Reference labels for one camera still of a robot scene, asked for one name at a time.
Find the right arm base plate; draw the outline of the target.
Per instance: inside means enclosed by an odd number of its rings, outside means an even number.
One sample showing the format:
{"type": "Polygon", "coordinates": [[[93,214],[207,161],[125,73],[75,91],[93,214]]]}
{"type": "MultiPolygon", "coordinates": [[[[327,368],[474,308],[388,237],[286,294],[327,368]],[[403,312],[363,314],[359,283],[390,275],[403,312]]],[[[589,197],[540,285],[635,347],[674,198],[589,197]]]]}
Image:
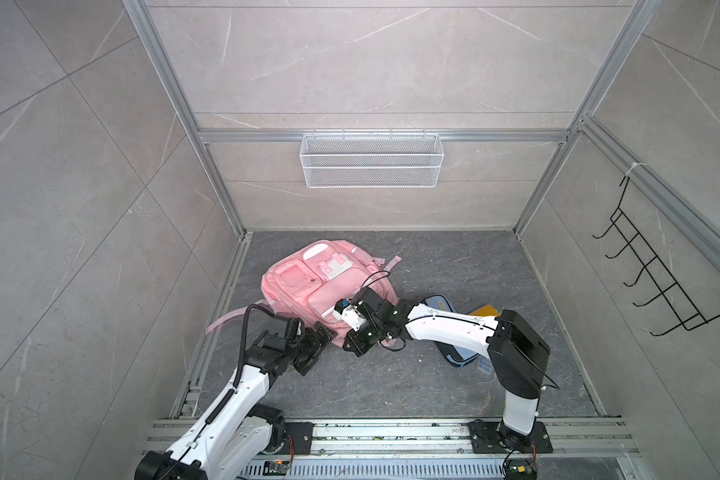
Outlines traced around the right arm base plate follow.
{"type": "Polygon", "coordinates": [[[553,447],[546,426],[536,421],[529,434],[518,433],[503,421],[476,419],[466,424],[468,437],[475,454],[509,453],[514,450],[523,454],[549,454],[553,447]]]}

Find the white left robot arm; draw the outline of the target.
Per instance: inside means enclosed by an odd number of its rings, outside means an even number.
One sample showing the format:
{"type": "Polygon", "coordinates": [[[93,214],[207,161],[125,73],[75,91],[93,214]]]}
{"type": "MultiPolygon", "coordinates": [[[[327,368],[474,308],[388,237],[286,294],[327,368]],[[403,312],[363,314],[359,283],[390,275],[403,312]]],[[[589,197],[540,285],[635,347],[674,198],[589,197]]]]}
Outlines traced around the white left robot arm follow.
{"type": "Polygon", "coordinates": [[[305,375],[336,336],[321,323],[275,318],[209,409],[166,451],[147,452],[134,477],[235,479],[257,454],[288,449],[283,413],[261,400],[288,369],[305,375]]]}

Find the pink school backpack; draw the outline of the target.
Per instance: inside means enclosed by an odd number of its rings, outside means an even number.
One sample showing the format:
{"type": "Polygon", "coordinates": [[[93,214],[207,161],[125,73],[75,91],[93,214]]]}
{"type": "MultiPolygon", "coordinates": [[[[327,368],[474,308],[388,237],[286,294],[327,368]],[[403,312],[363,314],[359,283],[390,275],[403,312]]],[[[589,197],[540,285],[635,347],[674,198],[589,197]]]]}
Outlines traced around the pink school backpack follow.
{"type": "Polygon", "coordinates": [[[354,297],[368,286],[392,304],[398,302],[388,280],[389,271],[401,261],[371,256],[346,240],[319,240],[273,264],[262,276],[263,298],[257,303],[284,316],[297,317],[306,326],[318,322],[334,330],[332,343],[343,345],[357,325],[346,323],[334,310],[336,302],[354,297]]]}

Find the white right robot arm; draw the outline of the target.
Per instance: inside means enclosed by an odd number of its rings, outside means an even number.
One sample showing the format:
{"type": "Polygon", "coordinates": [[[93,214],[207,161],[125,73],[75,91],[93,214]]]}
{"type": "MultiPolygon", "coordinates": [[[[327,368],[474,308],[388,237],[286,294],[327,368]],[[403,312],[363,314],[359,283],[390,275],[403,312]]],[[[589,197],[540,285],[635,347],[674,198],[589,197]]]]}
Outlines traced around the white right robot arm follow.
{"type": "Polygon", "coordinates": [[[409,300],[392,304],[366,287],[338,301],[334,316],[350,327],[342,348],[358,357],[383,340],[404,339],[440,342],[489,359],[505,390],[499,431],[507,438],[532,433],[551,350],[517,312],[475,316],[409,300]]]}

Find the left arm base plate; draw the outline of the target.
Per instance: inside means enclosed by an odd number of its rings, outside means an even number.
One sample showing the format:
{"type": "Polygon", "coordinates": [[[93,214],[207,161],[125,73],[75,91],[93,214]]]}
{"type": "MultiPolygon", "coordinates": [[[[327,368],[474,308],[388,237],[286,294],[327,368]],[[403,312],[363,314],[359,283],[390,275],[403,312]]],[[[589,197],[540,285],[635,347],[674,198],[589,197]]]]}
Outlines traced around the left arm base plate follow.
{"type": "Polygon", "coordinates": [[[280,422],[272,426],[264,454],[309,455],[315,424],[311,422],[280,422]]]}

